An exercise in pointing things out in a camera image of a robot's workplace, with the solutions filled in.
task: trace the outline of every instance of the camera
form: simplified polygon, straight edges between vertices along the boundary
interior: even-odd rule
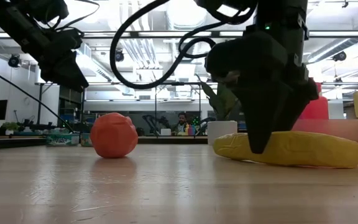
[[[122,53],[122,49],[117,49],[115,54],[116,62],[121,62],[124,60],[124,54]]]
[[[20,68],[22,66],[22,60],[19,54],[12,54],[7,64],[12,68]]]
[[[337,61],[343,61],[346,59],[346,53],[345,52],[339,52],[338,54],[333,56],[333,60],[335,62]]]

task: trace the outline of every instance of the wooden table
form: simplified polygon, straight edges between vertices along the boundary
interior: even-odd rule
[[[202,145],[0,150],[0,223],[358,224],[358,169],[266,166]]]

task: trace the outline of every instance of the toy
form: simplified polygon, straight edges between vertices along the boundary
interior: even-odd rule
[[[216,154],[230,159],[281,166],[354,168],[358,165],[357,142],[320,133],[274,132],[263,154],[252,153],[245,133],[217,138],[213,148]]]
[[[96,153],[103,158],[120,158],[134,150],[137,133],[130,118],[109,113],[96,119],[91,140]]]

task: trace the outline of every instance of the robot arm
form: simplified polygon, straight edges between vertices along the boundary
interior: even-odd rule
[[[37,23],[46,24],[67,15],[64,0],[0,0],[0,28],[22,47],[23,52],[38,61],[41,77],[82,92],[88,82],[72,50],[80,47],[83,34],[78,29],[45,29]]]
[[[306,7],[307,0],[259,0],[255,24],[241,38],[216,44],[206,57],[213,79],[239,74],[226,85],[241,102],[254,153],[263,153],[273,131],[291,130],[310,100],[318,99],[302,63]]]

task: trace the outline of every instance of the red ball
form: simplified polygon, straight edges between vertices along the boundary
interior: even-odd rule
[[[134,150],[137,133],[129,117],[109,113],[96,119],[91,129],[91,140],[99,156],[120,158]]]

